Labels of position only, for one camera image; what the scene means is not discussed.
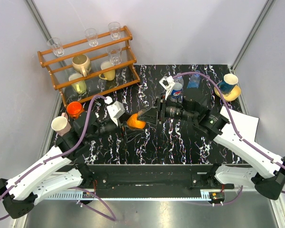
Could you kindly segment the orange juice bottle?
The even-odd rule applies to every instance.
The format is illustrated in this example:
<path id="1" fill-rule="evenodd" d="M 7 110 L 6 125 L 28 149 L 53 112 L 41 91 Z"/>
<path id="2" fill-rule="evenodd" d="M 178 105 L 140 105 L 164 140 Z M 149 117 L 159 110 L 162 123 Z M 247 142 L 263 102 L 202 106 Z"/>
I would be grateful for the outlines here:
<path id="1" fill-rule="evenodd" d="M 139 113 L 132 114 L 126 121 L 128 128 L 131 130 L 142 130 L 146 126 L 146 122 L 138 119 Z"/>

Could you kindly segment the Pepsi bottle blue cap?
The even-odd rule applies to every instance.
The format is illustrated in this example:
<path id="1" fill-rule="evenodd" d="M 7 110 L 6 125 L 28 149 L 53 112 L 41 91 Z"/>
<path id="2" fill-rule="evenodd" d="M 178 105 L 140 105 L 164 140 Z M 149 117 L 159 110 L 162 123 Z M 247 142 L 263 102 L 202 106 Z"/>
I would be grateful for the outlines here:
<path id="1" fill-rule="evenodd" d="M 171 96 L 176 98 L 178 102 L 182 101 L 182 91 L 184 80 L 182 76 L 178 76 L 174 79 L 175 85 L 172 89 Z"/>

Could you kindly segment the clear blue water bottle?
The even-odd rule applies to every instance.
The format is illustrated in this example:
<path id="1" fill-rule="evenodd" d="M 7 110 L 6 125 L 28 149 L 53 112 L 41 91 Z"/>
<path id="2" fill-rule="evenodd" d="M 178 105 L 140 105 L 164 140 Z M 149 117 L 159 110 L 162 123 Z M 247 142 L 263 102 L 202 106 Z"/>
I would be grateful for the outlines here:
<path id="1" fill-rule="evenodd" d="M 200 74 L 191 74 L 189 78 L 189 82 L 187 88 L 199 88 L 200 85 Z"/>

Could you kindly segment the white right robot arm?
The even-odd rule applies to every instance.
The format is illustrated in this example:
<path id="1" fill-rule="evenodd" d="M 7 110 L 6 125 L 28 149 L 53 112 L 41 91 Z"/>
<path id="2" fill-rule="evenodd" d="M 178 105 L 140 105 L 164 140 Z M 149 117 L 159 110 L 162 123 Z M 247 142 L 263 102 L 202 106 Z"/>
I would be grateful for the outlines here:
<path id="1" fill-rule="evenodd" d="M 285 185 L 285 157 L 265 150 L 256 142 L 249 142 L 236 128 L 249 121 L 242 130 L 248 136 L 255 136 L 258 120 L 236 111 L 222 107 L 216 113 L 206 106 L 205 98 L 190 98 L 185 95 L 182 102 L 168 96 L 158 98 L 156 103 L 139 112 L 137 119 L 149 124 L 158 125 L 166 119 L 177 119 L 189 122 L 199 133 L 218 144 L 230 149 L 244 159 L 251 168 L 214 164 L 211 170 L 202 176 L 201 182 L 211 188 L 233 184 L 254 188 L 262 196 L 276 200 L 283 192 Z"/>

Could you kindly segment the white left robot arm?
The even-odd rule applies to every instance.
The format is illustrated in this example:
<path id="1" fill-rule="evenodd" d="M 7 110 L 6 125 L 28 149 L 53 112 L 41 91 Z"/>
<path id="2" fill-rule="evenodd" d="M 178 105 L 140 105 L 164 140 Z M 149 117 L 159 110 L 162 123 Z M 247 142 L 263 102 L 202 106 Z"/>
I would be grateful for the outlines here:
<path id="1" fill-rule="evenodd" d="M 29 213 L 38 203 L 49 196 L 69 188 L 90 188 L 96 185 L 93 173 L 85 164 L 76 164 L 63 175 L 50 178 L 60 168 L 77 160 L 89 149 L 87 140 L 118 132 L 127 139 L 145 128 L 146 123 L 138 120 L 138 114 L 122 114 L 116 120 L 98 123 L 93 112 L 82 112 L 71 122 L 60 116 L 64 124 L 53 121 L 56 129 L 67 129 L 57 139 L 56 145 L 37 162 L 11 179 L 0 179 L 0 202 L 8 216 L 18 219 Z"/>

